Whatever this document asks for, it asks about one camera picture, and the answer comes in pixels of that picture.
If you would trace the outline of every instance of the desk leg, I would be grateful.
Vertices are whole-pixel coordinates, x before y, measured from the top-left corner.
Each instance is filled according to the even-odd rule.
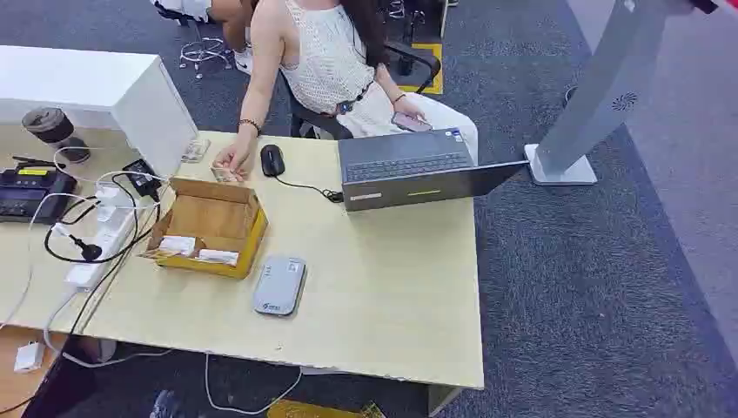
[[[461,394],[461,390],[454,386],[428,385],[428,416],[436,416]]]

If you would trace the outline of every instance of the carpet floor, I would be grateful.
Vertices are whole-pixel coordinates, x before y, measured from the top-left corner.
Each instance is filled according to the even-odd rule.
[[[180,70],[189,32],[148,2],[0,7],[0,44],[161,55],[200,129],[234,131],[246,77]],[[588,57],[566,0],[462,0],[446,33],[439,99],[477,123],[482,161],[519,158],[555,121]],[[279,87],[266,133],[287,134],[288,114]],[[738,416],[735,364],[627,130],[590,159],[595,187],[541,188],[521,172],[477,199],[486,389],[466,391],[442,416]],[[204,361],[183,352],[100,369],[100,390],[66,416],[148,416],[163,389],[178,394],[183,416],[232,416],[208,406]],[[211,384],[217,402],[259,408],[295,374],[217,358]],[[349,410],[376,401],[410,418],[425,416],[427,402],[420,384],[345,375],[305,378],[289,398]]]

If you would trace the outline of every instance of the computer mouse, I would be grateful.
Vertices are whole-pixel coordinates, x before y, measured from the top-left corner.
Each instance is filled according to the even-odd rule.
[[[269,144],[261,149],[261,171],[266,177],[277,177],[285,172],[285,160],[278,146]]]

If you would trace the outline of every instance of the white knit top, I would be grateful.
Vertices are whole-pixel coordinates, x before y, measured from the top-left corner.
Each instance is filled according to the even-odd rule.
[[[342,5],[305,10],[285,0],[297,25],[299,64],[282,67],[295,98],[312,111],[332,113],[336,105],[355,100],[374,78],[366,65],[366,48]]]

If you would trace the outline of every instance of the black telephone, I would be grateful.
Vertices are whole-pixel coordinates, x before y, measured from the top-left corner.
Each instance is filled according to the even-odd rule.
[[[50,170],[54,163],[13,157],[18,164],[0,174],[0,222],[30,222],[38,205],[51,193],[73,193],[77,181],[63,172]],[[48,198],[34,223],[53,225],[69,204],[69,196]]]

